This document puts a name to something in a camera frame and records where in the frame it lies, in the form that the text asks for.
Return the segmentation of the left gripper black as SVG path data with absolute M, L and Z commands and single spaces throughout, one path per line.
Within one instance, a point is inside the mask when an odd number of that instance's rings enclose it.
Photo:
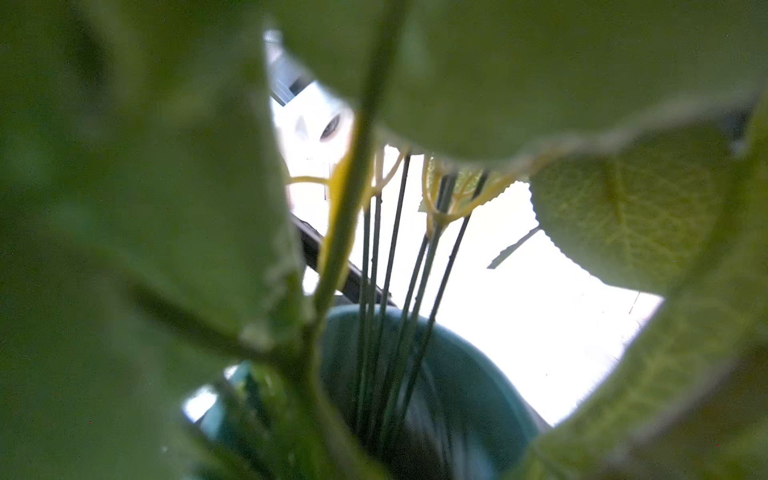
M 350 261 L 359 224 L 355 213 L 333 213 L 326 235 L 296 214 L 291 213 L 290 220 L 298 233 L 304 264 L 318 274 L 315 289 L 307 294 L 310 304 L 331 306 L 336 291 L 348 300 L 359 299 L 365 293 L 365 277 Z

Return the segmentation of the teal ceramic vase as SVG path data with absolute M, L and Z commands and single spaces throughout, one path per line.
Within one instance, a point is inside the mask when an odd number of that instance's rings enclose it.
M 241 363 L 229 379 L 242 414 L 217 399 L 202 432 L 261 479 L 338 479 L 317 424 L 283 379 Z M 401 433 L 383 461 L 393 479 L 498 479 L 547 427 L 480 350 L 434 326 Z

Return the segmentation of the cream rose greenery bunch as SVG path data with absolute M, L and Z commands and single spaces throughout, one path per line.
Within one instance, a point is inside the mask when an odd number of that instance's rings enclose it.
M 354 115 L 325 201 L 289 204 L 264 33 Z M 338 479 L 359 299 L 307 294 L 296 214 L 358 218 L 429 154 L 530 183 L 600 280 L 663 297 L 617 368 L 498 479 L 767 475 L 763 1 L 5 1 L 1 475 L 261 479 L 201 430 L 278 374 Z

